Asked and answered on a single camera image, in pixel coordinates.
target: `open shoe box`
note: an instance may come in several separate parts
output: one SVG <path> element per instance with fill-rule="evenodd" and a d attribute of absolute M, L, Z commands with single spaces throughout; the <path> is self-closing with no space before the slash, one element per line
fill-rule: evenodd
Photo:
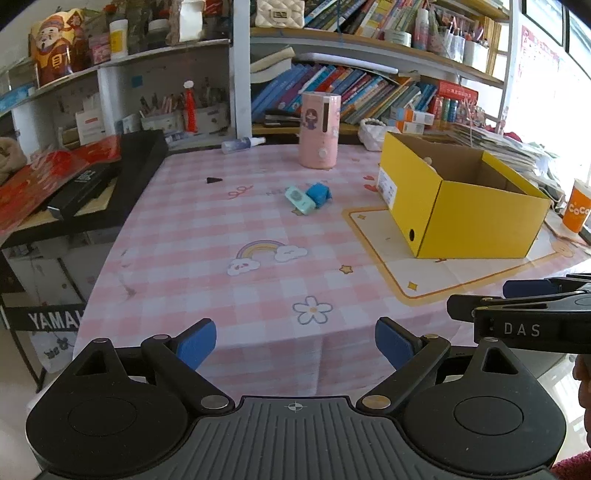
<path fill-rule="evenodd" d="M 417 258 L 523 258 L 550 207 L 489 153 L 412 135 L 386 135 L 378 189 Z"/>

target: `orange cup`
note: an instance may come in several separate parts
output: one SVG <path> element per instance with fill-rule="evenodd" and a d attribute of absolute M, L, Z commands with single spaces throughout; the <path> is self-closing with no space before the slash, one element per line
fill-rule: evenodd
<path fill-rule="evenodd" d="M 579 233 L 591 212 L 591 189 L 580 180 L 574 181 L 573 193 L 564 211 L 562 223 L 574 233 Z"/>

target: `toy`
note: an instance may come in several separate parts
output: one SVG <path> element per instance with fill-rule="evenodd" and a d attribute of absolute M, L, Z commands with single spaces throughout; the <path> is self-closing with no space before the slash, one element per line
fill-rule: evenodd
<path fill-rule="evenodd" d="M 327 200 L 332 198 L 330 189 L 321 183 L 314 183 L 307 191 L 306 195 L 314 200 L 316 208 L 322 207 Z"/>
<path fill-rule="evenodd" d="M 0 185 L 27 164 L 27 158 L 16 140 L 0 137 Z"/>

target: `red packet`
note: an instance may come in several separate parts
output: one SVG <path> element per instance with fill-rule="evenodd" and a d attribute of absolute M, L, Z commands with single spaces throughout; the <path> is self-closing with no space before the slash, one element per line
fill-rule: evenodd
<path fill-rule="evenodd" d="M 121 156 L 119 137 L 41 155 L 0 187 L 0 245 L 49 196 L 88 166 Z"/>

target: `label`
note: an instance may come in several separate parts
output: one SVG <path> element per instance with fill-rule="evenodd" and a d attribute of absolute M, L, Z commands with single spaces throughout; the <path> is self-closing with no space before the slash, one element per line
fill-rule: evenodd
<path fill-rule="evenodd" d="M 271 18 L 273 20 L 287 20 L 289 18 L 289 10 L 287 8 L 273 8 L 271 9 Z"/>
<path fill-rule="evenodd" d="M 123 30 L 111 32 L 111 53 L 123 51 Z"/>
<path fill-rule="evenodd" d="M 394 206 L 394 200 L 396 200 L 396 191 L 398 187 L 392 181 L 390 176 L 384 172 L 383 168 L 379 169 L 378 174 L 378 191 L 382 195 L 382 198 L 386 201 L 388 209 L 392 210 Z"/>

